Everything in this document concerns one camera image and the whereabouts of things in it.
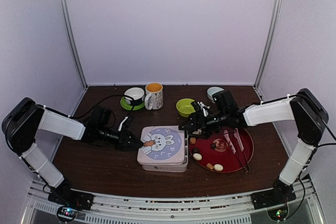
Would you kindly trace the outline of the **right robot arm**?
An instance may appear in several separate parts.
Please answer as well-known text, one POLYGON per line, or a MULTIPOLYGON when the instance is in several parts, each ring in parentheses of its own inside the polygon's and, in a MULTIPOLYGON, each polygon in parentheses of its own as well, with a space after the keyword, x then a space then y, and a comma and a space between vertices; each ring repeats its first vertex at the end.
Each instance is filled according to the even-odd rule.
POLYGON ((253 199, 261 205, 268 201, 274 204, 285 202, 293 194, 293 183, 319 148, 324 131, 329 130, 329 115, 325 108, 307 88, 242 108, 238 107, 229 90, 216 92, 213 100, 218 108, 217 113, 208 112, 204 115, 204 108, 194 101, 191 105, 195 111, 178 128, 189 133, 200 130, 202 136, 208 138, 225 126, 244 129, 271 123, 277 129, 281 121, 295 122, 298 131, 295 148, 272 189, 253 194, 253 199))

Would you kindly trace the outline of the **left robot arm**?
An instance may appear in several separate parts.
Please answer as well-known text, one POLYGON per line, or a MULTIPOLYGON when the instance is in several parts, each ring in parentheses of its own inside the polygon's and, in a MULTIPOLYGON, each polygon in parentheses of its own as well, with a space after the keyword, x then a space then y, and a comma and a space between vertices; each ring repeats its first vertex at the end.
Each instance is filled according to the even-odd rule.
POLYGON ((87 144, 98 141, 121 151, 141 147, 139 138, 128 129, 131 117, 127 115, 114 129, 107 126, 112 115, 111 110, 95 105, 84 115, 74 117, 26 97, 3 119, 2 131, 9 149, 41 177, 51 194, 64 205, 71 205, 76 197, 69 180, 39 148, 36 138, 54 135, 87 144))

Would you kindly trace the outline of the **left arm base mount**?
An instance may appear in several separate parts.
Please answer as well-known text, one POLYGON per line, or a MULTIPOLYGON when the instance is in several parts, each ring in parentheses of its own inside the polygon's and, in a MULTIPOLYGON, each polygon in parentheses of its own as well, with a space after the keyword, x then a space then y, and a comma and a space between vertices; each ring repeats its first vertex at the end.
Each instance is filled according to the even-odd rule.
POLYGON ((70 191, 70 196, 60 196, 56 193, 50 193, 48 200, 59 204, 56 210, 56 217, 64 223, 74 221, 80 211, 90 210, 94 195, 79 191, 70 191))

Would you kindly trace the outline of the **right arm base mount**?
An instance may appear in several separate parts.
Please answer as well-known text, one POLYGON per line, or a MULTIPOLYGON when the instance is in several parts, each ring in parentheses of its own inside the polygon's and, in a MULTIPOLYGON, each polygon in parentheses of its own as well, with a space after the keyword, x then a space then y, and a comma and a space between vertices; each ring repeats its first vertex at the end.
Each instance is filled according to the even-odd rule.
POLYGON ((290 201, 296 200, 295 193, 287 193, 284 196, 276 194, 274 189, 253 193, 251 200, 254 209, 266 209, 268 217, 273 221, 284 221, 289 216, 290 201))

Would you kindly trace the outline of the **pink metal tongs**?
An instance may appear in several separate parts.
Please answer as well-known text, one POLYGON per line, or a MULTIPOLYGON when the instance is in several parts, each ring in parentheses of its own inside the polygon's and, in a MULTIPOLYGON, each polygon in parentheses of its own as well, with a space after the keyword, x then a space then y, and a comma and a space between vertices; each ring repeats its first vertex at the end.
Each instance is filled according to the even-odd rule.
POLYGON ((238 129, 233 129, 232 131, 224 130, 223 135, 232 153, 237 158, 239 164, 245 170, 245 173, 248 174, 250 172, 250 168, 247 162, 247 158, 244 152, 244 145, 240 139, 238 129))

